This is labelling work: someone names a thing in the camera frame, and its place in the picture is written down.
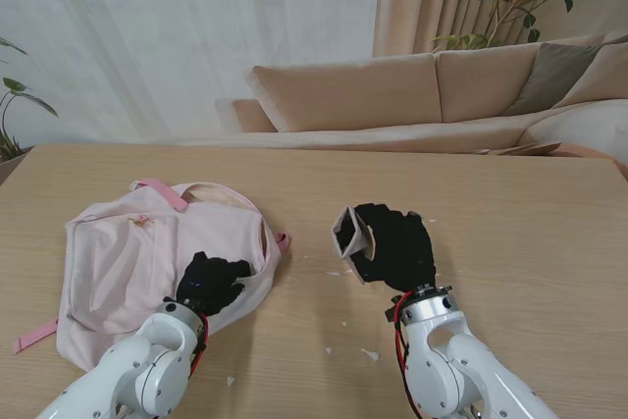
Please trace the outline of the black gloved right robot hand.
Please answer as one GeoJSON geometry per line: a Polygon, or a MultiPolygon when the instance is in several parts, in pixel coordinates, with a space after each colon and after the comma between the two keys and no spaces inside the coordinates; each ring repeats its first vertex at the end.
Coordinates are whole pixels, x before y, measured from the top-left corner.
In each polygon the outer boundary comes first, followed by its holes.
{"type": "Polygon", "coordinates": [[[436,285],[433,248],[419,214],[402,214],[374,203],[358,205],[354,210],[372,230],[375,241],[372,259],[363,253],[350,256],[365,283],[384,282],[401,292],[436,285]]]}

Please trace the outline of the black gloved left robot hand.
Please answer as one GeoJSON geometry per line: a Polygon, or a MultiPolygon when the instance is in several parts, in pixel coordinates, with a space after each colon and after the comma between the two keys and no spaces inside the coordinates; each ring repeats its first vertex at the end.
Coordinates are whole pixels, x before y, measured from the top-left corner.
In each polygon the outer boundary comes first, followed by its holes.
{"type": "Polygon", "coordinates": [[[252,275],[245,260],[229,262],[196,252],[185,268],[176,291],[176,301],[209,317],[232,304],[244,290],[239,279],[252,275]]]}

